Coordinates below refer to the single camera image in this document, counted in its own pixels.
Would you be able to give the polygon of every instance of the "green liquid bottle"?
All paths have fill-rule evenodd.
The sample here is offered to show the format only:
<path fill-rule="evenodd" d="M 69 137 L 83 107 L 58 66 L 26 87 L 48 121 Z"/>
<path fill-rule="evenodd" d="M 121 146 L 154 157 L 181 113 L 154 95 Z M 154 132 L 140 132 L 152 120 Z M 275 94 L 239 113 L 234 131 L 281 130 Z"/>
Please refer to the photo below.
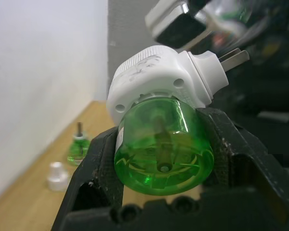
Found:
<path fill-rule="evenodd" d="M 90 141 L 82 132 L 81 123 L 78 123 L 78 132 L 74 135 L 73 139 L 73 143 L 69 147 L 67 160 L 71 164 L 78 166 L 85 158 L 90 146 Z"/>
<path fill-rule="evenodd" d="M 153 98 L 124 116 L 114 163 L 127 187 L 144 194 L 171 195 L 204 181 L 214 158 L 192 107 L 177 99 Z"/>

